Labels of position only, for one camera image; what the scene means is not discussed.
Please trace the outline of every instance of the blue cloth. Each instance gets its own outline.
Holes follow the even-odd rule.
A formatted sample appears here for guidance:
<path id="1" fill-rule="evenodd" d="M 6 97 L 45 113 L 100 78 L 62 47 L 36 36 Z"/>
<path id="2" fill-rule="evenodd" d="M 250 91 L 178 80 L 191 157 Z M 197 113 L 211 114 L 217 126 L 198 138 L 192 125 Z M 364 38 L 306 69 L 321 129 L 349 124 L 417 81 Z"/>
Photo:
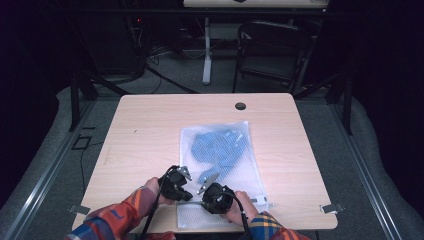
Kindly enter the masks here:
<path id="1" fill-rule="evenodd" d="M 213 164 L 200 175 L 198 182 L 203 183 L 215 173 L 220 173 L 219 178 L 225 178 L 240 160 L 246 146 L 248 139 L 240 131 L 226 129 L 198 134 L 191 152 L 197 161 Z"/>

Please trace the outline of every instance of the metal clamp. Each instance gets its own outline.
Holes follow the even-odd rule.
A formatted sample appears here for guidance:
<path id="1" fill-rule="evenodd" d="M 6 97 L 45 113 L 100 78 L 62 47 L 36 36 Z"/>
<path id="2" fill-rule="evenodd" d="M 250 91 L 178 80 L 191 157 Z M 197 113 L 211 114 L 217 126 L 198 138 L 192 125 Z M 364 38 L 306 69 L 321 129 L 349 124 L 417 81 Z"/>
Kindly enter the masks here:
<path id="1" fill-rule="evenodd" d="M 330 204 L 330 205 L 326 205 L 326 206 L 320 205 L 319 207 L 321 209 L 321 212 L 324 212 L 325 214 L 327 214 L 327 213 L 337 214 L 337 213 L 345 210 L 345 207 L 341 203 Z"/>
<path id="2" fill-rule="evenodd" d="M 68 208 L 68 212 L 75 213 L 75 214 L 81 213 L 81 214 L 87 215 L 90 212 L 90 208 L 84 207 L 81 205 L 71 205 Z"/>
<path id="3" fill-rule="evenodd" d="M 215 173 L 214 175 L 205 179 L 199 191 L 197 191 L 197 195 L 200 195 L 201 193 L 205 192 L 212 185 L 212 183 L 215 182 L 215 180 L 219 177 L 219 175 L 220 173 Z"/>

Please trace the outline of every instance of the person's right hand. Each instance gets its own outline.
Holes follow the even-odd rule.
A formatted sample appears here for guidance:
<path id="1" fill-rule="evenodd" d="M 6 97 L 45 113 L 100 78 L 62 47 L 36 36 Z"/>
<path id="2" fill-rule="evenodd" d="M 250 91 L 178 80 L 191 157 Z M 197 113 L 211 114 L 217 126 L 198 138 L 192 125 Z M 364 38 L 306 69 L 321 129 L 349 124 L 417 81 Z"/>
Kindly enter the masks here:
<path id="1" fill-rule="evenodd" d="M 144 184 L 144 187 L 150 189 L 154 194 L 155 197 L 158 195 L 159 193 L 159 183 L 158 183 L 158 178 L 157 177 L 153 177 L 149 180 L 147 180 L 146 184 Z M 159 205 L 161 204 L 167 204 L 167 205 L 171 205 L 173 204 L 175 201 L 174 200 L 170 200 L 165 198 L 162 194 L 159 197 Z"/>
<path id="2" fill-rule="evenodd" d="M 253 205 L 249 195 L 247 195 L 246 192 L 236 191 L 235 195 L 243 206 L 247 217 L 247 223 L 249 224 L 259 214 L 259 212 L 255 205 Z M 241 211 L 236 200 L 233 200 L 233 204 L 231 205 L 230 210 L 228 210 L 226 214 L 221 214 L 221 217 L 228 219 L 229 223 L 233 222 L 239 226 L 243 226 L 243 222 L 241 220 Z"/>

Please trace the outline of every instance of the table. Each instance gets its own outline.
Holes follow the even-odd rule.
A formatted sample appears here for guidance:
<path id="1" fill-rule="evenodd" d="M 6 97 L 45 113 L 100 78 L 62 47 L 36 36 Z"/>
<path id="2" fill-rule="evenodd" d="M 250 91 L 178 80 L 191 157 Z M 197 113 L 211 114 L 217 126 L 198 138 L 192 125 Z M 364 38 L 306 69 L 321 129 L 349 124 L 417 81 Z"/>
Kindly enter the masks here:
<path id="1" fill-rule="evenodd" d="M 308 8 L 325 9 L 328 0 L 184 0 L 187 8 Z M 203 67 L 203 84 L 211 83 L 212 58 L 210 52 L 210 22 L 205 18 L 205 65 Z"/>
<path id="2" fill-rule="evenodd" d="M 237 110 L 242 102 L 245 110 Z M 333 229 L 324 214 L 325 185 L 291 95 L 170 94 L 121 98 L 81 205 L 92 211 L 119 203 L 153 176 L 179 164 L 180 130 L 199 124 L 249 122 L 252 148 L 273 214 L 287 228 Z M 84 215 L 76 216 L 73 228 Z M 141 232 L 144 222 L 133 232 Z M 242 231 L 178 229 L 176 205 L 160 206 L 149 232 Z"/>

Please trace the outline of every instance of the clear plastic bag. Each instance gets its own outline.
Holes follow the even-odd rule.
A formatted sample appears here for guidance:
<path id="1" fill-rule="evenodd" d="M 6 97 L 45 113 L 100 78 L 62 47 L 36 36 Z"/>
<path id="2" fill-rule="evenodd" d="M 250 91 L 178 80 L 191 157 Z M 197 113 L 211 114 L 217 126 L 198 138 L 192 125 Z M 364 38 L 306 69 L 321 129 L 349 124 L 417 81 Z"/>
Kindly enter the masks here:
<path id="1" fill-rule="evenodd" d="M 193 181 L 184 189 L 194 197 L 177 205 L 178 227 L 207 229 L 229 226 L 219 215 L 212 215 L 198 203 L 204 180 L 219 173 L 216 182 L 232 190 L 242 190 L 252 198 L 259 212 L 268 210 L 266 193 L 253 154 L 247 121 L 230 124 L 198 125 L 183 128 L 180 165 L 187 166 Z"/>

